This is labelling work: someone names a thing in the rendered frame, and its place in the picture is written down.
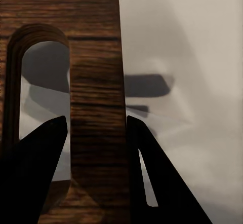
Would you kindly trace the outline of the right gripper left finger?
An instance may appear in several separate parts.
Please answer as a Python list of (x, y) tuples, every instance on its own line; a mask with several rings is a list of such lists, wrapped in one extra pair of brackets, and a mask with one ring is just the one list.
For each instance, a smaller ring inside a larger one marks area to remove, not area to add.
[(0, 156), (0, 224), (37, 224), (67, 135), (57, 117)]

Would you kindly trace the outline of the cutting board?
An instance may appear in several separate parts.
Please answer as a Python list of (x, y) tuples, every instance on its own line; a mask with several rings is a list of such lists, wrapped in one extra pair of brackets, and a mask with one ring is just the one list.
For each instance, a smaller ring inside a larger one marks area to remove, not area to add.
[(19, 142), (22, 58), (69, 48), (70, 178), (37, 224), (131, 224), (119, 0), (0, 0), (0, 156)]

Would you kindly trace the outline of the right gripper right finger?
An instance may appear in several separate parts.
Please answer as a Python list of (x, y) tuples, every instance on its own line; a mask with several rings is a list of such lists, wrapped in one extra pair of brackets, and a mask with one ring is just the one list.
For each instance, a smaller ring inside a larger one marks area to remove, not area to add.
[[(131, 224), (212, 224), (146, 124), (127, 116)], [(146, 202), (139, 150), (158, 207)]]

